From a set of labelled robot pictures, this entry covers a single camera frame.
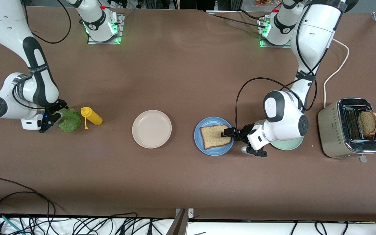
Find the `beige plate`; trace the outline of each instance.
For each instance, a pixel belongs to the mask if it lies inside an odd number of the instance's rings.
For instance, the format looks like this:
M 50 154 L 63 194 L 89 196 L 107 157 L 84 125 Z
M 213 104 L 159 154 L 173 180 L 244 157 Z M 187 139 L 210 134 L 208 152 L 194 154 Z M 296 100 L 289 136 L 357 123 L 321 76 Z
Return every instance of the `beige plate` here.
M 157 110 L 148 110 L 137 116 L 133 122 L 133 138 L 140 146 L 154 149 L 169 139 L 172 124 L 166 114 Z

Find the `plate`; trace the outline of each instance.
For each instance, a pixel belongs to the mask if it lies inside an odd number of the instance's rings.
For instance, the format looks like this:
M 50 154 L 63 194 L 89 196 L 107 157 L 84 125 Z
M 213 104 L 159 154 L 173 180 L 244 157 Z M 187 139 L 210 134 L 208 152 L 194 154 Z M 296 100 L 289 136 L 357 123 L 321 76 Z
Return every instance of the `plate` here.
M 207 117 L 203 119 L 200 123 L 198 123 L 197 127 L 195 127 L 194 141 L 198 149 L 201 152 L 209 156 L 220 156 L 220 155 L 223 155 L 224 153 L 227 153 L 231 149 L 234 141 L 232 139 L 231 142 L 229 144 L 226 144 L 225 146 L 213 147 L 213 148 L 205 150 L 204 143 L 203 143 L 203 135 L 201 134 L 200 128 L 205 127 L 205 126 L 212 126 L 212 125 L 227 125 L 229 128 L 231 127 L 230 123 L 228 123 L 226 120 L 220 117 Z
M 293 150 L 298 148 L 300 144 L 303 142 L 304 136 L 294 139 L 294 140 L 277 140 L 271 142 L 271 144 L 276 147 L 277 149 L 281 150 Z
M 166 114 L 157 110 L 148 110 L 137 116 L 133 122 L 133 138 L 140 146 L 155 149 L 169 140 L 172 124 Z

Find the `yellow squeeze bottle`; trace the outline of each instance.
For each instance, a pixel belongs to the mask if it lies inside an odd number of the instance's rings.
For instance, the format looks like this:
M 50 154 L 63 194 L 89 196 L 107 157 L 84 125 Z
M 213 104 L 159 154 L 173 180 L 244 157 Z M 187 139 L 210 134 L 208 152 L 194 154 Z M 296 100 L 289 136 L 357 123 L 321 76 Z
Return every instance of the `yellow squeeze bottle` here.
M 85 130 L 88 130 L 86 126 L 86 120 L 94 123 L 94 125 L 101 125 L 102 118 L 94 112 L 90 107 L 83 107 L 81 108 L 81 115 L 85 118 Z

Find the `brown tabletop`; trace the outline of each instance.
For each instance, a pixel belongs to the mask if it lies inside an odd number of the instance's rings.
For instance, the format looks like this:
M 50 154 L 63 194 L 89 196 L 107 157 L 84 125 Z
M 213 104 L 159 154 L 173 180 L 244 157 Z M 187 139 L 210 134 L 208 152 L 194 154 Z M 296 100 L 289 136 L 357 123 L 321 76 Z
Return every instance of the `brown tabletop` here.
M 177 207 L 193 207 L 200 218 L 376 221 L 376 154 L 366 164 L 330 159 L 318 136 L 322 84 L 342 63 L 342 46 L 333 42 L 321 64 L 319 95 L 306 113 L 310 129 L 298 149 L 268 145 L 262 159 L 242 154 L 243 144 L 235 143 L 211 157 L 195 146 L 197 123 L 219 116 L 234 125 L 236 95 L 248 79 L 291 82 L 297 70 L 292 51 L 260 48 L 255 27 L 197 10 L 136 10 L 121 45 L 87 45 L 77 12 L 68 11 L 67 39 L 40 44 L 60 98 L 77 110 L 92 107 L 104 123 L 40 134 L 23 130 L 19 120 L 0 119 L 0 177 L 43 193 L 63 207 L 60 214 L 172 217 Z M 30 7 L 28 14 L 30 28 L 46 40 L 67 31 L 61 8 Z M 239 13 L 224 15 L 253 23 Z M 376 111 L 376 23 L 369 14 L 345 14 L 335 38 L 351 53 L 327 85 L 328 103 L 361 97 Z M 0 45 L 0 88 L 12 72 L 27 73 L 27 67 Z M 262 100 L 279 88 L 268 81 L 247 85 L 239 126 L 264 119 Z M 146 110 L 163 111 L 172 121 L 169 141 L 157 149 L 144 149 L 132 137 L 134 119 Z M 0 198 L 16 190 L 0 181 Z M 45 214 L 45 205 L 18 195 L 0 213 Z

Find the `bread slice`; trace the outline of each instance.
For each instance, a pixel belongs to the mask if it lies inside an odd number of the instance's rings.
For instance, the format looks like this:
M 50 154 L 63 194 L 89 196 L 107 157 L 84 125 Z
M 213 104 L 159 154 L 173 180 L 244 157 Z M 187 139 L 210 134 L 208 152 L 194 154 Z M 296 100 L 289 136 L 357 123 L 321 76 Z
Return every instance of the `bread slice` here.
M 231 137 L 221 137 L 224 129 L 228 128 L 227 125 L 214 125 L 201 127 L 201 134 L 203 135 L 204 149 L 212 147 L 221 147 L 229 144 Z
M 376 134 L 376 113 L 368 110 L 361 112 L 358 118 L 364 136 L 369 137 Z

